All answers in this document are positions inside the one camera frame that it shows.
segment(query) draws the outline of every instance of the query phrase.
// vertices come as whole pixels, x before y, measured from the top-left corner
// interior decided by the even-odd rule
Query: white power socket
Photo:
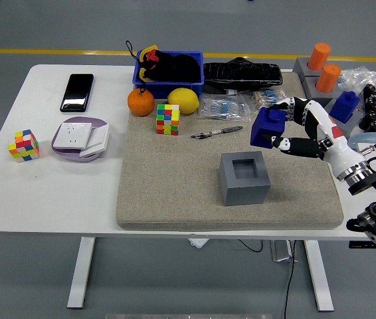
[[[56,149],[83,150],[88,143],[92,123],[62,123],[54,141]]]
[[[200,238],[200,239],[188,238],[188,240],[191,242],[191,246],[197,247],[198,249],[206,245],[206,243],[209,241],[209,239],[207,238]]]

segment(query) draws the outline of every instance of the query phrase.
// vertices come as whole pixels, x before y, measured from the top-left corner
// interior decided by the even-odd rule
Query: table leg
[[[318,311],[334,311],[318,241],[304,241]]]
[[[76,267],[74,268],[67,308],[83,308],[94,244],[95,237],[82,237],[80,240],[79,253],[77,255]]]

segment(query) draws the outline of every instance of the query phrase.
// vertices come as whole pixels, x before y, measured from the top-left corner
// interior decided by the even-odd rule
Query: pen
[[[191,137],[197,138],[198,140],[202,140],[203,138],[210,138],[211,136],[214,136],[214,135],[231,133],[231,132],[235,132],[241,129],[242,129],[242,126],[233,126],[232,128],[221,128],[220,130],[210,131],[209,133],[194,134],[194,135],[191,135]]]

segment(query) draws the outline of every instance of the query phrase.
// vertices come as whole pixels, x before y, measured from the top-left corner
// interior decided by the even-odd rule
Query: gray floor
[[[375,1],[1,1],[0,48],[142,49],[376,56]],[[222,60],[208,58],[207,62]],[[256,60],[292,68],[291,59]],[[0,54],[0,129],[30,67],[127,64],[126,56]],[[344,69],[376,63],[339,63]],[[258,247],[259,241],[249,241]],[[240,242],[201,250],[181,239],[98,239],[83,310],[66,309],[79,239],[0,235],[0,318],[104,318],[109,313],[255,313],[281,318],[290,265]],[[318,313],[302,243],[288,318],[376,318],[376,250],[321,242],[335,312]]]

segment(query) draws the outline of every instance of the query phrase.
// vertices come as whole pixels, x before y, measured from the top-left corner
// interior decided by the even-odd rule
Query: smartphone
[[[61,102],[60,111],[85,112],[93,81],[93,74],[71,74]]]

